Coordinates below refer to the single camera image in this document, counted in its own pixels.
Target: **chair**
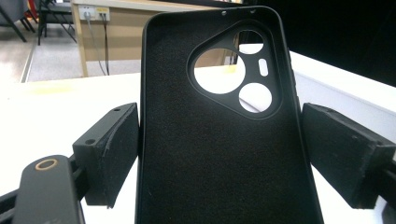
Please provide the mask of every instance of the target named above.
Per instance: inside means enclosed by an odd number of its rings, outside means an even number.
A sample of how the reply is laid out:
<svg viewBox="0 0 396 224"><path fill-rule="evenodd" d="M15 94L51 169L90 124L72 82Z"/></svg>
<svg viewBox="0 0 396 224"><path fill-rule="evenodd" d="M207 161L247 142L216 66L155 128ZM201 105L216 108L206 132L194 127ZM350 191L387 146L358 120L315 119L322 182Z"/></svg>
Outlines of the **chair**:
<svg viewBox="0 0 396 224"><path fill-rule="evenodd" d="M38 1L38 45L44 30L44 37L47 37L47 24L61 24L68 35L77 43L68 29L74 31L72 26L72 9L70 2L57 3L54 0L36 0Z"/></svg>
<svg viewBox="0 0 396 224"><path fill-rule="evenodd" d="M26 0L1 0L0 1L0 25L11 26L15 33L26 42L25 37L14 24L15 21L21 21L26 30L31 30L33 33L35 29L32 24L24 16L24 12L28 10Z"/></svg>

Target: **mounting screw hole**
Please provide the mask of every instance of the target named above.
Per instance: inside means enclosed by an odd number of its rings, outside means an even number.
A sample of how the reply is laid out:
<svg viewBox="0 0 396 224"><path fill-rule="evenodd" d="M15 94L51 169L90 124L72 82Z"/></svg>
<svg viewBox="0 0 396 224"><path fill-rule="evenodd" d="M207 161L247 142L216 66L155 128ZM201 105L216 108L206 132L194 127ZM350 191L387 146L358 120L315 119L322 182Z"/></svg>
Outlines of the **mounting screw hole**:
<svg viewBox="0 0 396 224"><path fill-rule="evenodd" d="M44 160L39 162L36 166L35 169L37 171L46 171L49 170L53 167L55 167L58 164L58 161L55 159L48 159L48 160Z"/></svg>
<svg viewBox="0 0 396 224"><path fill-rule="evenodd" d="M87 141L85 141L85 144L92 145L94 142L95 142L94 139L88 139Z"/></svg>

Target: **camera cutout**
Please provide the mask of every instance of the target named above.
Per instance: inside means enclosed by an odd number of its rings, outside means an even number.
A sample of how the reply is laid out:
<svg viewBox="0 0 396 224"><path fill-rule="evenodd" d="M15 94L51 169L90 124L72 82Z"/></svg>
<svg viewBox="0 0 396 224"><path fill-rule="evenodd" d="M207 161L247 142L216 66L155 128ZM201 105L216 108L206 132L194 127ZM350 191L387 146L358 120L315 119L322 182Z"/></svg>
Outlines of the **camera cutout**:
<svg viewBox="0 0 396 224"><path fill-rule="evenodd" d="M235 48L244 54L258 53L262 50L264 46L263 43L262 37L258 33L250 30L241 31L233 38L233 45Z"/></svg>
<svg viewBox="0 0 396 224"><path fill-rule="evenodd" d="M239 103L251 113L260 113L272 103L272 94L260 83L249 83L239 92Z"/></svg>
<svg viewBox="0 0 396 224"><path fill-rule="evenodd" d="M246 74L242 58L229 49L210 49L194 65L197 83L206 91L224 94L238 88Z"/></svg>
<svg viewBox="0 0 396 224"><path fill-rule="evenodd" d="M259 59L259 69L260 75L262 75L263 77L268 76L268 66L265 59Z"/></svg>

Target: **black surface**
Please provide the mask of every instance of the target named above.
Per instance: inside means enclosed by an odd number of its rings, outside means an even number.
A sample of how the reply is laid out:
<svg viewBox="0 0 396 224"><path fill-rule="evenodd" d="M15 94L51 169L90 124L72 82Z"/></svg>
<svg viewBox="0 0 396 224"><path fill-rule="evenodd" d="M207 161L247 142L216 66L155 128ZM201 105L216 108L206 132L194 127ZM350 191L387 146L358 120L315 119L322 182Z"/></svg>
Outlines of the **black surface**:
<svg viewBox="0 0 396 224"><path fill-rule="evenodd" d="M77 165L86 170L89 180L87 204L114 206L137 157L138 127L136 103L122 105L73 144Z"/></svg>
<svg viewBox="0 0 396 224"><path fill-rule="evenodd" d="M85 194L90 189L90 183L87 177L87 170L79 168L76 163L76 157L72 155L69 158L70 167L72 168L73 178L76 186L76 194L79 201L85 197Z"/></svg>
<svg viewBox="0 0 396 224"><path fill-rule="evenodd" d="M394 192L395 182L382 175L394 143L319 105L304 104L303 126L312 164L351 207L374 208L379 189Z"/></svg>
<svg viewBox="0 0 396 224"><path fill-rule="evenodd" d="M396 210L387 204L384 211L382 211L382 220L384 224L396 223Z"/></svg>
<svg viewBox="0 0 396 224"><path fill-rule="evenodd" d="M377 178L376 189L393 209L396 209L396 161L384 168Z"/></svg>
<svg viewBox="0 0 396 224"><path fill-rule="evenodd" d="M0 196L0 223L11 223L14 216L15 202L17 201L18 190Z"/></svg>
<svg viewBox="0 0 396 224"><path fill-rule="evenodd" d="M162 14L148 23L136 223L322 223L281 24L268 8L251 10ZM280 91L278 109L255 119L198 91L188 72L195 47L247 18L273 39L265 46L276 57L271 88Z"/></svg>
<svg viewBox="0 0 396 224"><path fill-rule="evenodd" d="M271 25L275 25L274 20L267 18L267 22ZM204 88L200 86L197 79L194 75L194 65L198 61L199 57L205 53L208 49L232 49L235 52L238 52L238 49L235 47L234 42L236 42L233 38L235 34L239 32L250 31L254 32L257 36L260 36L259 43L264 43L262 50L256 54L243 54L238 53L237 60L242 60L244 66L246 68L245 79L240 84L236 90L228 92L226 94L215 94L209 91L206 91ZM258 43L257 40L249 40L248 33L245 33L245 36L240 35L238 39L237 45L240 44L249 44L249 43ZM279 70L278 67L280 64L276 64L276 54L273 49L268 46L271 43L276 42L273 37L273 34L268 31L268 27L263 26L261 23L255 20L249 20L246 18L245 20L241 20L236 24L233 24L224 32L221 32L219 35L214 35L213 37L207 39L204 43L198 45L195 50L191 52L191 55L187 61L188 76L191 85L200 92L203 96L216 101L217 103L224 105L236 113L241 114L242 116L246 116L252 119L262 119L267 118L274 114L278 109L279 105L282 102L282 93L281 93L281 83L279 83ZM265 59L267 63L267 70L270 76L263 77L260 73L260 68L258 66L258 61L260 59ZM263 84L270 92L272 97L272 103L270 106L261 113L251 113L248 112L245 108L243 108L239 103L239 92L240 90L249 83L261 83Z"/></svg>
<svg viewBox="0 0 396 224"><path fill-rule="evenodd" d="M396 87L396 1L247 0L276 10L290 50Z"/></svg>
<svg viewBox="0 0 396 224"><path fill-rule="evenodd" d="M47 160L56 163L37 170L37 165ZM72 174L65 156L49 156L26 166L12 223L83 223Z"/></svg>

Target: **cable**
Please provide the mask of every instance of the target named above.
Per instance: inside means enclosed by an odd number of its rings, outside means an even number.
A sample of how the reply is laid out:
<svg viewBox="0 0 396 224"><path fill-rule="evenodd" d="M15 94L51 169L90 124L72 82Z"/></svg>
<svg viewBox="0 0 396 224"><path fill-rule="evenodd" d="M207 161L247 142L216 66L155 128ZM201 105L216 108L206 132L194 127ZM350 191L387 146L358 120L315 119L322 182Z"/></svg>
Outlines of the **cable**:
<svg viewBox="0 0 396 224"><path fill-rule="evenodd" d="M91 14L89 12L84 12L84 17L85 17L85 20L87 20L87 22L88 22L88 27L90 28L91 38L92 38L93 45L95 46L95 49L96 49L96 54L97 54L97 57L98 57L98 62L99 62L100 69L102 70L103 75L105 76L106 73L105 73L105 70L103 69L101 61L100 61L99 49L98 49L98 47L96 45L95 37L93 36L93 31L92 31L92 27L91 27Z"/></svg>
<svg viewBox="0 0 396 224"><path fill-rule="evenodd" d="M108 43L107 43L107 20L106 20L106 14L100 13L99 14L102 18L103 26L105 28L105 56L106 56L106 70L107 70L107 75L110 76L109 72L109 66L108 66Z"/></svg>

